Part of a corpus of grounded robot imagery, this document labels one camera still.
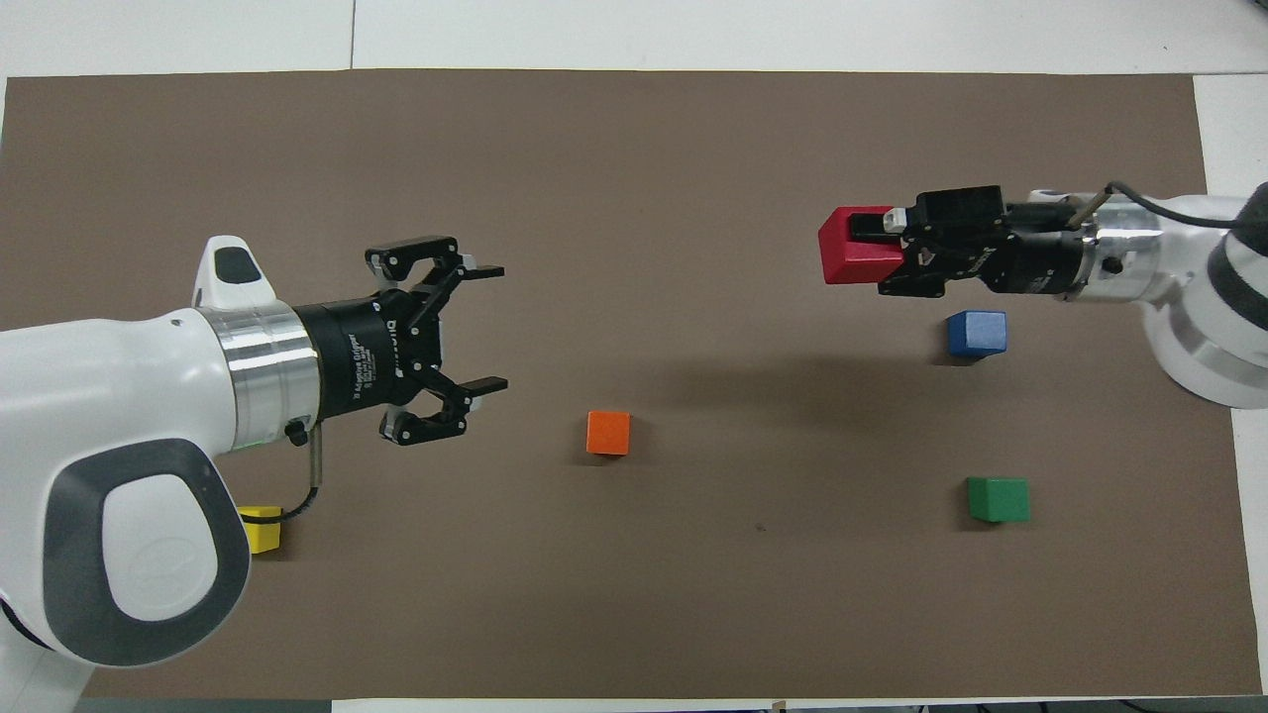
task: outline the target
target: black cable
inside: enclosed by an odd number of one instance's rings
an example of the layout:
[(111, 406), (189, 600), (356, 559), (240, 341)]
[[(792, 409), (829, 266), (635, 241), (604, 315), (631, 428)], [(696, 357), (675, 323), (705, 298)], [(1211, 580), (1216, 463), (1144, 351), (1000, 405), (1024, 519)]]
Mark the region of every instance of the black cable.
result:
[[(1130, 700), (1118, 699), (1118, 703), (1122, 703), (1127, 708), (1131, 708), (1132, 710), (1136, 710), (1136, 713), (1165, 713), (1163, 710), (1155, 710), (1153, 708), (1145, 708), (1144, 705), (1136, 705), (1135, 703), (1132, 703)], [(1193, 710), (1193, 712), (1189, 712), (1189, 713), (1225, 713), (1225, 712), (1224, 710)]]
[(1184, 223), (1187, 226), (1197, 226), (1202, 228), (1221, 228), (1221, 230), (1236, 230), (1236, 228), (1268, 228), (1268, 221), (1221, 221), (1216, 218), (1200, 218), (1197, 216), (1187, 216), (1184, 213), (1178, 213), (1170, 208), (1163, 208), (1158, 203), (1145, 198), (1139, 190), (1122, 183), (1121, 180), (1112, 180), (1106, 184), (1106, 193), (1118, 192), (1127, 197), (1129, 200), (1140, 206), (1141, 208), (1154, 213), (1155, 216), (1161, 216), (1164, 218), (1170, 218), (1177, 223)]
[(255, 515), (242, 515), (241, 518), (243, 523), (250, 523), (252, 525), (275, 525), (278, 523), (285, 523), (292, 518), (299, 516), (301, 513), (307, 510), (308, 506), (313, 504), (313, 500), (316, 500), (316, 497), (317, 497), (317, 488), (311, 487), (308, 488), (308, 496), (304, 497), (304, 501), (297, 505), (295, 509), (290, 510), (289, 513), (283, 513), (280, 515), (269, 515), (265, 518), (257, 518)]

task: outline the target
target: blue block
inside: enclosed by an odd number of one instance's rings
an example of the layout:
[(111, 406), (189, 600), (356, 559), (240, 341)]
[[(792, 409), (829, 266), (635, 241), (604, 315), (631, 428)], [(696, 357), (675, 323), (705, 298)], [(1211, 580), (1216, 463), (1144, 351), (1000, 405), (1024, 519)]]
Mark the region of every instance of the blue block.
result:
[(952, 356), (990, 356), (1008, 350), (1008, 315), (965, 310), (947, 320)]

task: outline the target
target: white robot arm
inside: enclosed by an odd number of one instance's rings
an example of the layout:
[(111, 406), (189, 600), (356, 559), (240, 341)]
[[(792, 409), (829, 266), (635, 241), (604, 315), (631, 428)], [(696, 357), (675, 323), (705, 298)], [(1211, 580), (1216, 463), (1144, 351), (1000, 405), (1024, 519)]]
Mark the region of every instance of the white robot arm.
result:
[[(213, 237), (190, 308), (0, 332), (0, 666), (20, 676), (44, 650), (143, 666), (216, 631), (250, 551), (212, 458), (302, 445), (322, 420), (377, 405), (397, 444), (462, 435), (479, 397), (506, 388), (440, 372), (440, 310), (501, 268), (477, 268), (451, 237), (365, 259), (378, 292), (292, 308), (245, 242)], [(401, 289), (420, 260), (431, 270)], [(404, 410), (421, 391), (443, 403), (430, 417)], [(30, 695), (19, 684), (0, 685), (0, 712)]]
[(947, 280), (1064, 301), (1136, 302), (1163, 369), (1193, 393), (1268, 407), (1268, 184), (1250, 197), (1151, 200), (998, 185), (922, 193), (910, 208), (842, 207), (819, 231), (829, 284), (942, 297)]

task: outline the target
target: green block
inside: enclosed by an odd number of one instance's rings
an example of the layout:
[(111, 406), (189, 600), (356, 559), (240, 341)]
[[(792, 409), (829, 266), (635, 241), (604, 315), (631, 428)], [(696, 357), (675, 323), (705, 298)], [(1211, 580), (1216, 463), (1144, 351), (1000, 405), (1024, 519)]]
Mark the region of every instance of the green block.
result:
[(988, 523), (1030, 521), (1025, 478), (969, 478), (969, 514)]

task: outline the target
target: white table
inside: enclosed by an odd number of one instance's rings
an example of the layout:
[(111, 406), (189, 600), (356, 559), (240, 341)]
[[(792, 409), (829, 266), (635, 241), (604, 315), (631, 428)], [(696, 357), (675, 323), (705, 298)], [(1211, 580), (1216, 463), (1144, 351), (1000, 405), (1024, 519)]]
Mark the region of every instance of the white table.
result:
[[(0, 0), (0, 81), (374, 67), (1193, 74), (1208, 190), (1248, 195), (1268, 180), (1260, 128), (1268, 117), (1268, 11), (1248, 0)], [(1268, 688), (1268, 411), (1234, 411), (1232, 426)], [(58, 666), (46, 658), (42, 666)], [(340, 702), (336, 710), (772, 703), (399, 700)], [(787, 702), (898, 703), (937, 702)]]

